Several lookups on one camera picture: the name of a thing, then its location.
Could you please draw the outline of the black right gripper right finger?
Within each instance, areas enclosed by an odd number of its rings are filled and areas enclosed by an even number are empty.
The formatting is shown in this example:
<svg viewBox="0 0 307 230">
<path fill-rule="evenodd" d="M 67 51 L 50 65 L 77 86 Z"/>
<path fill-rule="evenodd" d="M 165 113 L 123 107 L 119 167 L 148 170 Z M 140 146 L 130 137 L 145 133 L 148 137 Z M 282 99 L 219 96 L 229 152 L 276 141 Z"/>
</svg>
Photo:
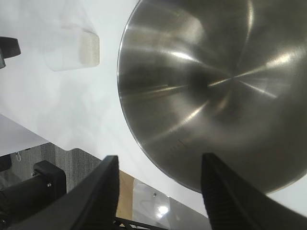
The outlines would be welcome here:
<svg viewBox="0 0 307 230">
<path fill-rule="evenodd" d="M 213 153 L 202 156 L 201 193 L 213 230 L 305 230 L 307 218 L 270 199 Z"/>
</svg>

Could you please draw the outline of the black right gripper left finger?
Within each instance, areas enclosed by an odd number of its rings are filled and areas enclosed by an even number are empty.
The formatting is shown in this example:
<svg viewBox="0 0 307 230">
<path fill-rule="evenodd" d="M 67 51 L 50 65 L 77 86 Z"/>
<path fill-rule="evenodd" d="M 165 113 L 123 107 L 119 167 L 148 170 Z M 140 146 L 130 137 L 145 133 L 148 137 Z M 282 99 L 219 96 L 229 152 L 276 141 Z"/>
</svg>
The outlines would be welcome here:
<svg viewBox="0 0 307 230">
<path fill-rule="evenodd" d="M 119 199 L 119 162 L 106 156 L 74 189 L 13 230 L 110 230 Z"/>
</svg>

